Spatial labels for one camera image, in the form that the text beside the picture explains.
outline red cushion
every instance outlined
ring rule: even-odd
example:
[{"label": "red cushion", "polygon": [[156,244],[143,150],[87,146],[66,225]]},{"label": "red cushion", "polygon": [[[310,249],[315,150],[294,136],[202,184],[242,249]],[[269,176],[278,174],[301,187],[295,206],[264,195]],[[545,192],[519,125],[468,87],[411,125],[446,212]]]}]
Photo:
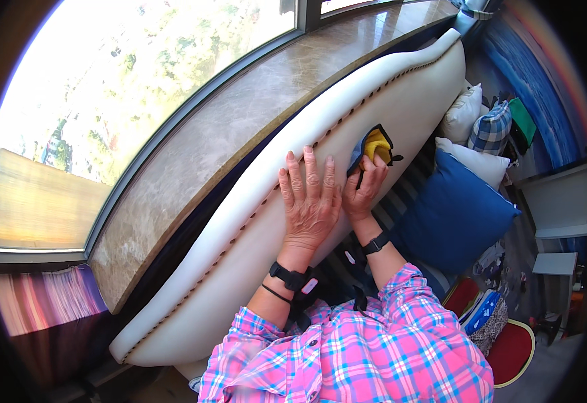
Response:
[{"label": "red cushion", "polygon": [[531,356],[532,339],[528,330],[507,323],[492,344],[486,357],[492,368],[494,383],[506,383],[513,379]]},{"label": "red cushion", "polygon": [[479,286],[477,286],[477,283],[472,278],[463,278],[457,283],[456,288],[443,307],[454,312],[457,317],[460,317],[468,303],[475,300],[478,292]]}]

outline red chair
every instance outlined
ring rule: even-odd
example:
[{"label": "red chair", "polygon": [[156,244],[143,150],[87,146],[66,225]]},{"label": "red chair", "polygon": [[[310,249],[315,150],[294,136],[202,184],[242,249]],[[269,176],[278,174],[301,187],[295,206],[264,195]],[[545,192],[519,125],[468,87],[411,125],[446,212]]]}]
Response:
[{"label": "red chair", "polygon": [[[479,287],[470,277],[462,277],[450,288],[443,299],[443,307],[459,317],[466,306],[475,300]],[[494,387],[503,388],[519,379],[531,363],[535,353],[535,335],[530,327],[508,319],[486,360],[492,368]]]}]

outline black wrist strap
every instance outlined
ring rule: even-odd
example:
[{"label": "black wrist strap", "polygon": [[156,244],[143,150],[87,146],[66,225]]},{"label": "black wrist strap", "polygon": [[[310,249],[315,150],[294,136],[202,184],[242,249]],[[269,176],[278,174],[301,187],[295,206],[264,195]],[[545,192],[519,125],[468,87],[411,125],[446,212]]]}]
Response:
[{"label": "black wrist strap", "polygon": [[280,298],[281,300],[283,300],[284,302],[288,303],[289,305],[291,305],[291,300],[284,298],[282,295],[278,294],[277,292],[273,291],[271,288],[267,287],[264,285],[264,283],[262,284],[262,286],[264,287],[265,290],[267,290],[269,293],[275,295],[276,297]]},{"label": "black wrist strap", "polygon": [[307,282],[307,275],[297,271],[289,271],[283,268],[277,261],[273,262],[269,269],[271,277],[280,278],[284,281],[284,287],[293,292],[300,291],[302,286]]},{"label": "black wrist strap", "polygon": [[386,246],[388,242],[389,237],[387,236],[387,233],[383,231],[378,237],[370,240],[369,244],[363,246],[363,253],[369,255],[378,252],[383,248],[383,246]]}]

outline person's left hand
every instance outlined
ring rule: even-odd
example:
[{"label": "person's left hand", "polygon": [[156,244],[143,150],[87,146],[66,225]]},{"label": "person's left hand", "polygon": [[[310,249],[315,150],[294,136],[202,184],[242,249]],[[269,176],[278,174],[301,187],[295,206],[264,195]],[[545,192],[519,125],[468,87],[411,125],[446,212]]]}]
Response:
[{"label": "person's left hand", "polygon": [[284,168],[278,173],[287,221],[284,246],[302,248],[313,254],[338,221],[342,198],[340,186],[336,186],[336,164],[333,156],[329,155],[325,162],[325,177],[321,183],[313,148],[305,146],[305,191],[298,161],[291,151],[287,153],[286,163],[290,179]]}]

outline green cloth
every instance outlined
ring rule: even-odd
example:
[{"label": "green cloth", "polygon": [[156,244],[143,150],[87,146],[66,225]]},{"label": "green cloth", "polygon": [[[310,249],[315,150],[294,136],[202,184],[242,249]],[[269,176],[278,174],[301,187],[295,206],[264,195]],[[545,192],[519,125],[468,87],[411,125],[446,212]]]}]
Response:
[{"label": "green cloth", "polygon": [[533,136],[535,135],[535,131],[537,131],[535,122],[533,122],[531,115],[529,115],[529,112],[526,110],[526,107],[522,103],[521,99],[511,99],[508,102],[508,107],[510,108],[512,120],[517,124],[517,126],[519,126],[525,137],[527,147],[530,147],[533,141]]}]

